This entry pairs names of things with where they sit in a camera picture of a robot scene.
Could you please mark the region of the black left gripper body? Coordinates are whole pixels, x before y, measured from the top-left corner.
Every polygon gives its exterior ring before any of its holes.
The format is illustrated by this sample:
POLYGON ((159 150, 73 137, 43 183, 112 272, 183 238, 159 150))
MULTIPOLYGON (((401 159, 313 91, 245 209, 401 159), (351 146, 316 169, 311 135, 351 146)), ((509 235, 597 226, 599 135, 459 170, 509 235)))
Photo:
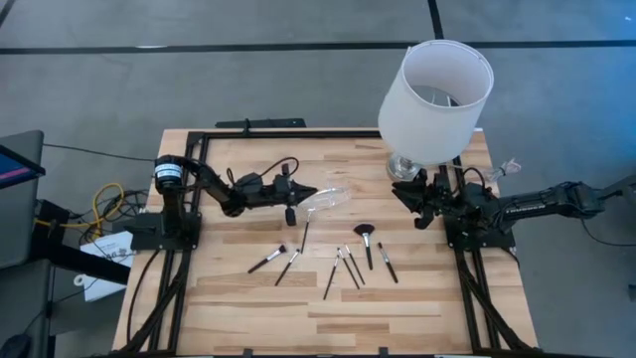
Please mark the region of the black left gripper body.
POLYGON ((271 184, 265 185, 262 177, 250 173, 234 185, 248 209, 276 205, 297 206, 299 197, 289 175, 276 174, 271 184))

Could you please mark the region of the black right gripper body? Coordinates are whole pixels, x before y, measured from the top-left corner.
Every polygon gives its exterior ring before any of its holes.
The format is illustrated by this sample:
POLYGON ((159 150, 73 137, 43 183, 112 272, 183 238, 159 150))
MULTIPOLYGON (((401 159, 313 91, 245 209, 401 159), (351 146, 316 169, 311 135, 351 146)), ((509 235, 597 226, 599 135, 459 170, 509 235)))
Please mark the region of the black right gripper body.
POLYGON ((464 215, 466 202, 460 188, 452 189, 447 174, 436 173, 423 196, 423 215, 464 215))

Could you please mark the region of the clear acrylic brush organizer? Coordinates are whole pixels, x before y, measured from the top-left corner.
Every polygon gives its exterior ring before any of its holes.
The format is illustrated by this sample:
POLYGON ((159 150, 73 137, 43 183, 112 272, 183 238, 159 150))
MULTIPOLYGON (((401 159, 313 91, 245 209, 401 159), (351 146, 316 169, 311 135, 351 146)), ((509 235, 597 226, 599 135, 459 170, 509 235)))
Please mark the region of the clear acrylic brush organizer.
POLYGON ((302 209, 307 215, 314 214, 319 211, 331 209, 335 206, 344 204, 351 199, 351 194, 346 187, 332 187, 321 190, 308 199, 304 200, 299 209, 302 209))

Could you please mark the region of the round head black makeup brush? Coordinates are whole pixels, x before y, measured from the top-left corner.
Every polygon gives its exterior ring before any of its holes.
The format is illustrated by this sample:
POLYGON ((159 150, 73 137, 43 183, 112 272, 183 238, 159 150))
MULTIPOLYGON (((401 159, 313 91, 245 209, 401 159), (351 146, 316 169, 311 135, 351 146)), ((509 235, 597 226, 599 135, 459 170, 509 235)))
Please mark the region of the round head black makeup brush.
POLYGON ((256 270, 260 269, 262 266, 266 265, 267 263, 269 263, 273 259, 277 258, 278 256, 280 256, 282 254, 285 254, 286 252, 287 252, 287 248, 286 248, 285 245, 279 246, 272 254, 270 254, 269 256, 265 257, 261 261, 259 261, 252 268, 250 268, 247 272, 248 273, 255 272, 256 270))

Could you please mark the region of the large fluffy powder brush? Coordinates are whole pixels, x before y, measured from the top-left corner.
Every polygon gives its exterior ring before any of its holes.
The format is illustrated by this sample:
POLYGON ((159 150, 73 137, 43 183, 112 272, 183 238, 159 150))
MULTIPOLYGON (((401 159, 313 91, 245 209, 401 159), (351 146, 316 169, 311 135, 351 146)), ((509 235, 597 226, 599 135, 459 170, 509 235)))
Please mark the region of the large fluffy powder brush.
POLYGON ((374 230, 375 227, 372 224, 368 223, 360 224, 354 228, 354 232, 363 238, 369 270, 372 270, 374 268, 371 251, 371 234, 374 232, 374 230))

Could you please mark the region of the white shade silver table lamp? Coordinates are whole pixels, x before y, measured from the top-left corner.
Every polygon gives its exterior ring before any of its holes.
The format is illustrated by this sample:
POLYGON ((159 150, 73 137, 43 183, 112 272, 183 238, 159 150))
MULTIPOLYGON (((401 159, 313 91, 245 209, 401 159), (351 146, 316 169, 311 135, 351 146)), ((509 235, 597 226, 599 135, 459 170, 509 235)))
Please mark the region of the white shade silver table lamp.
POLYGON ((378 115, 392 152, 390 178, 410 181, 423 167, 460 155, 493 86, 487 59, 463 43, 431 40, 408 48, 378 115))

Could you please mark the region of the clear plastic bag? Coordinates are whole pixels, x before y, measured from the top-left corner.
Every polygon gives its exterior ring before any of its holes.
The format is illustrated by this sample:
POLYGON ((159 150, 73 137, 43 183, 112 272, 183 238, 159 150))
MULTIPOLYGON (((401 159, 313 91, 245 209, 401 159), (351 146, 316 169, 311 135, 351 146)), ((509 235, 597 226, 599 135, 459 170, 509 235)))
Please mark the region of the clear plastic bag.
POLYGON ((518 163, 514 158, 511 158, 508 161, 503 162, 499 166, 495 166, 493 168, 487 169, 484 177, 489 182, 497 182, 499 179, 509 176, 512 174, 516 174, 522 170, 522 165, 518 163))

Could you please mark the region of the white paper sheet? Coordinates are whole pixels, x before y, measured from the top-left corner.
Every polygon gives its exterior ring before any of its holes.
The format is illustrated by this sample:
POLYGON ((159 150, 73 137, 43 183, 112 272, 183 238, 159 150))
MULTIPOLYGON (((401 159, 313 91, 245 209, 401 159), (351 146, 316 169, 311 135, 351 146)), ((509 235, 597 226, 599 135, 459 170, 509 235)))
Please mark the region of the white paper sheet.
MULTIPOLYGON (((83 253, 114 261, 117 264, 132 267, 135 252, 131 249, 133 235, 120 232, 95 239, 92 244, 80 247, 83 253)), ((83 286, 85 302, 93 302, 115 294, 126 288, 126 284, 99 279, 86 274, 79 274, 74 278, 75 286, 83 286)))

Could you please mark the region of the black stand base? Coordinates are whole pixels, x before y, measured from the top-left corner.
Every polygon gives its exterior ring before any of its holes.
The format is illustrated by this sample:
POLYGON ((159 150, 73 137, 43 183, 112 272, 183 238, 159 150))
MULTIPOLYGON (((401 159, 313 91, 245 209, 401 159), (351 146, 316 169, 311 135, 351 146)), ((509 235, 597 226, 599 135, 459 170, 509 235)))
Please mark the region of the black stand base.
POLYGON ((71 214, 56 204, 43 200, 37 206, 31 236, 30 258, 46 259, 54 266, 115 283, 127 283, 130 268, 97 257, 63 243, 66 223, 71 214))

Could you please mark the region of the grey side table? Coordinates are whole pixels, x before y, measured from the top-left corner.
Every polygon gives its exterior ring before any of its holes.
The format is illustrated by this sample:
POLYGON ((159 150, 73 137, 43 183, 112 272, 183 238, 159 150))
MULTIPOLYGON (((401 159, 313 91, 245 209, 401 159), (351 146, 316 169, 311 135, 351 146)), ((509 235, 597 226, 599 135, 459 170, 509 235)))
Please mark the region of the grey side table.
MULTIPOLYGON (((0 145, 42 166, 41 130, 0 137, 0 145)), ((38 179, 0 189, 0 269, 18 266, 29 258, 38 179)))

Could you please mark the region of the open laptop screen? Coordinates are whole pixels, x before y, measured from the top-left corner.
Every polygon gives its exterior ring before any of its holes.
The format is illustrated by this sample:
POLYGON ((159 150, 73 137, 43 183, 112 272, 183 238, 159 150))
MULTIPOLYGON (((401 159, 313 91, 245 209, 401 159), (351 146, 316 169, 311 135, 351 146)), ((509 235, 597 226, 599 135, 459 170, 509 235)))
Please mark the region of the open laptop screen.
POLYGON ((8 188, 46 175, 46 169, 0 145, 0 189, 8 188))

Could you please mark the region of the black aluminium table frame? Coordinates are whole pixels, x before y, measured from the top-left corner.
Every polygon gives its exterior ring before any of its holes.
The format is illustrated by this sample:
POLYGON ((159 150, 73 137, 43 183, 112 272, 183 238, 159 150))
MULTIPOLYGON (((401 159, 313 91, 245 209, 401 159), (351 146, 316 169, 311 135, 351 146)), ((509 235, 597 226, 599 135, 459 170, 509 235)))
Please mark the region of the black aluminium table frame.
POLYGON ((205 194, 194 199, 203 217, 186 282, 154 331, 151 347, 179 355, 349 355, 468 353, 505 346, 491 318, 462 286, 459 254, 447 244, 441 219, 421 231, 393 195, 389 150, 373 129, 170 129, 161 154, 204 159, 219 173, 274 176, 273 163, 290 157, 296 181, 320 189, 346 187, 351 199, 311 216, 304 254, 278 286, 300 249, 306 218, 289 227, 280 207, 225 216, 205 194), (369 270, 360 224, 371 234, 369 270), (394 283, 381 242, 396 271, 394 283), (285 245, 287 252, 247 271, 285 245), (366 282, 362 285, 348 245, 366 282), (323 294, 340 248, 358 281, 339 260, 328 297, 323 294))

